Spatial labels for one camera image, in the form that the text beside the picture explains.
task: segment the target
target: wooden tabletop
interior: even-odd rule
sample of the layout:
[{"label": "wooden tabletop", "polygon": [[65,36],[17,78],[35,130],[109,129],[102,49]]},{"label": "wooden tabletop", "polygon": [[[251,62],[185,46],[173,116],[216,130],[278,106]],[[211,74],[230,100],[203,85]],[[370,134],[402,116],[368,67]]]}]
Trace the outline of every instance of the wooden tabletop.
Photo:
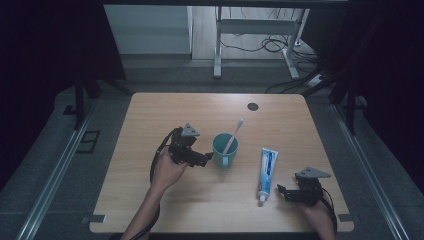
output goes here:
[{"label": "wooden tabletop", "polygon": [[[259,109],[251,111],[249,103]],[[235,131],[239,149],[233,165],[220,169],[213,159],[206,167],[188,168],[167,190],[161,215],[152,232],[305,232],[312,231],[299,209],[276,190],[280,184],[298,189],[295,172],[310,166],[331,174],[320,179],[334,201],[336,214],[348,214],[333,169],[300,95],[137,93],[133,96],[91,223],[93,232],[123,232],[149,188],[155,150],[168,133],[189,122],[200,136],[192,149],[212,151],[212,139]],[[270,197],[258,204],[261,149],[276,150]],[[353,230],[353,222],[338,223],[339,231]]]}]

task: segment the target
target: mug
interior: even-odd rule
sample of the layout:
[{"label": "mug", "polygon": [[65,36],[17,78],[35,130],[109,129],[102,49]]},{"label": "mug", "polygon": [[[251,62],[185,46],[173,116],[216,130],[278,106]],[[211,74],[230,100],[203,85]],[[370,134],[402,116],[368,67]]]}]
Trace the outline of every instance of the mug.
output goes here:
[{"label": "mug", "polygon": [[231,166],[234,161],[234,158],[236,157],[238,149],[237,138],[234,138],[227,153],[222,154],[231,136],[232,135],[229,133],[220,133],[216,135],[212,141],[215,162],[219,167],[223,169],[228,169]]}]

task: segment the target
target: toothpaste tube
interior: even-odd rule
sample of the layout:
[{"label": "toothpaste tube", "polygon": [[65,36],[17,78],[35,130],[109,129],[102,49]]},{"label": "toothpaste tube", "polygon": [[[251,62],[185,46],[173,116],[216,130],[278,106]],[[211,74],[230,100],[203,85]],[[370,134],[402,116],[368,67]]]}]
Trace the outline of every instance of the toothpaste tube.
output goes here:
[{"label": "toothpaste tube", "polygon": [[269,197],[271,190],[271,179],[274,172],[275,161],[277,161],[278,152],[262,148],[262,167],[259,178],[259,201],[263,204]]}]

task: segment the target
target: person's left hand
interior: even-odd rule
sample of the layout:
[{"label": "person's left hand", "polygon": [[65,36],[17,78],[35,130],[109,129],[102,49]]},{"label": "person's left hand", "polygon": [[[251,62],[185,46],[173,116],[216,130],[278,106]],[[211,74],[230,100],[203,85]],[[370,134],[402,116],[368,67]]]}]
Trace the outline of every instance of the person's left hand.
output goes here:
[{"label": "person's left hand", "polygon": [[163,148],[155,167],[152,187],[165,191],[181,178],[187,166],[186,162],[175,164],[168,152],[168,147]]}]

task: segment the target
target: wall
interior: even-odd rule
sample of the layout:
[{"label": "wall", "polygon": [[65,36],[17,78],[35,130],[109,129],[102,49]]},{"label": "wall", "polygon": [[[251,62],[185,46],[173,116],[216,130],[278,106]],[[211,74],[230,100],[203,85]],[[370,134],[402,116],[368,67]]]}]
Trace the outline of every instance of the wall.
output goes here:
[{"label": "wall", "polygon": [[192,7],[104,5],[120,54],[191,53]]}]

